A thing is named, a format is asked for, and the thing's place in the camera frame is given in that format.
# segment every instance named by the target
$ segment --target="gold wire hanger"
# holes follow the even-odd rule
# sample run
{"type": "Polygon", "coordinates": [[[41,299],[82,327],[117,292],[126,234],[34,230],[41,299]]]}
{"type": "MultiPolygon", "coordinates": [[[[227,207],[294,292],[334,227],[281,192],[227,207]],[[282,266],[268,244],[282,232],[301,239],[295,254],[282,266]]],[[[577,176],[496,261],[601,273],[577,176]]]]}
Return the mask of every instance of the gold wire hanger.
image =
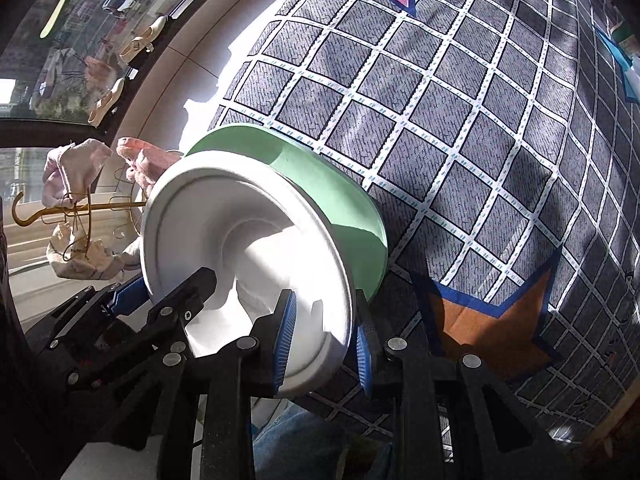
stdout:
{"type": "Polygon", "coordinates": [[[121,211],[126,209],[131,210],[132,208],[144,207],[146,205],[146,200],[145,200],[144,202],[109,202],[106,204],[87,203],[85,205],[80,205],[80,206],[76,205],[74,207],[45,207],[43,209],[40,209],[39,211],[36,211],[27,219],[22,220],[16,214],[15,208],[23,196],[24,196],[24,193],[22,191],[19,192],[18,195],[14,198],[14,203],[11,206],[11,216],[12,218],[14,218],[14,222],[18,224],[20,227],[27,227],[33,224],[38,218],[42,218],[46,216],[63,214],[65,216],[77,217],[79,216],[78,213],[81,213],[81,212],[91,213],[91,211],[101,211],[105,209],[111,209],[112,211],[121,211]]]}
{"type": "MultiPolygon", "coordinates": [[[[130,186],[130,191],[128,195],[122,194],[122,195],[116,195],[112,198],[109,199],[109,202],[111,202],[112,200],[115,199],[123,199],[124,202],[132,202],[133,200],[133,193],[136,190],[136,186],[135,184],[130,181],[129,179],[124,179],[122,177],[123,173],[125,171],[125,168],[118,168],[117,170],[115,170],[113,172],[113,177],[116,179],[116,181],[118,183],[124,184],[125,186],[130,186]]],[[[146,195],[146,192],[144,189],[139,188],[140,189],[140,194],[142,195],[143,200],[148,200],[148,196],[146,195]]],[[[138,234],[138,236],[140,236],[140,223],[142,222],[142,215],[139,215],[138,218],[134,218],[133,216],[133,209],[131,208],[129,209],[129,220],[130,223],[133,225],[133,228],[135,229],[136,233],[138,234]]],[[[118,227],[116,227],[113,230],[113,235],[118,239],[118,240],[122,240],[124,238],[124,235],[122,234],[122,232],[118,232],[120,229],[122,229],[123,227],[127,226],[128,222],[119,225],[118,227]]]]}

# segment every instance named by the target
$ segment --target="gray checkered fabric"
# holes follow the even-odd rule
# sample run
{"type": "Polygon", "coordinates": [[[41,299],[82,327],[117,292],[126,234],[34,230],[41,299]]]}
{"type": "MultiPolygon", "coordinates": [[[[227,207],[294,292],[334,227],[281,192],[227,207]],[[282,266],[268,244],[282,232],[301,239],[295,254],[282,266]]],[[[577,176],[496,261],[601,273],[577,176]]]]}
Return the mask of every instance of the gray checkered fabric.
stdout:
{"type": "MultiPolygon", "coordinates": [[[[390,271],[373,301],[424,344],[408,271],[487,302],[562,246],[542,337],[564,357],[513,385],[560,442],[580,442],[638,374],[639,110],[596,38],[603,0],[288,0],[212,127],[274,128],[380,206],[390,271]]],[[[353,359],[300,404],[388,438],[353,359]]],[[[442,431],[451,447],[446,414],[442,431]]]]}

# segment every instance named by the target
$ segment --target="pink cloth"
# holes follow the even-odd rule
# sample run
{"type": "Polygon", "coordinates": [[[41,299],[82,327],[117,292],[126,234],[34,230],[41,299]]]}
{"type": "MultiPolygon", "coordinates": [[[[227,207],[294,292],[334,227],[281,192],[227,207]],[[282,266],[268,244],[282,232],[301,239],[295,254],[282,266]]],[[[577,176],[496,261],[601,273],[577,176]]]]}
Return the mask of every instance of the pink cloth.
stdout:
{"type": "Polygon", "coordinates": [[[169,153],[135,137],[123,137],[118,141],[116,152],[127,161],[127,180],[137,183],[146,193],[151,194],[160,176],[180,160],[180,155],[169,153]]]}
{"type": "Polygon", "coordinates": [[[71,207],[86,197],[111,149],[95,139],[60,146],[47,153],[42,181],[45,207],[71,207]]]}

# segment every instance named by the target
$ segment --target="glass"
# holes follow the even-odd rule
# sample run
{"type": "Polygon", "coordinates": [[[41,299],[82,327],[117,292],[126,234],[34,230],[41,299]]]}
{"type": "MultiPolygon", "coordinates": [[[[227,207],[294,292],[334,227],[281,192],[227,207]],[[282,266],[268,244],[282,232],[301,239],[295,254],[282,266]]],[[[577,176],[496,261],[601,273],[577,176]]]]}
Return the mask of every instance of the glass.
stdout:
{"type": "Polygon", "coordinates": [[[182,0],[37,0],[0,56],[0,117],[86,123],[118,54],[182,0]]]}
{"type": "Polygon", "coordinates": [[[0,148],[0,188],[4,206],[10,206],[19,192],[20,202],[39,202],[42,170],[50,148],[0,148]]]}

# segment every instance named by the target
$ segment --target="person's leg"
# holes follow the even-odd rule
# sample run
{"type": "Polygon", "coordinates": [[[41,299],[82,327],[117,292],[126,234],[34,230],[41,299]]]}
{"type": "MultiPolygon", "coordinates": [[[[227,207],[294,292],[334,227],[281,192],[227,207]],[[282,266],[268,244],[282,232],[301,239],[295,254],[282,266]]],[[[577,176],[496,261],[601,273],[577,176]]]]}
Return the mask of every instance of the person's leg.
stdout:
{"type": "Polygon", "coordinates": [[[258,480],[335,480],[347,435],[291,403],[254,440],[258,480]]]}
{"type": "Polygon", "coordinates": [[[393,448],[391,444],[383,444],[364,480],[392,480],[393,466],[393,448]]]}

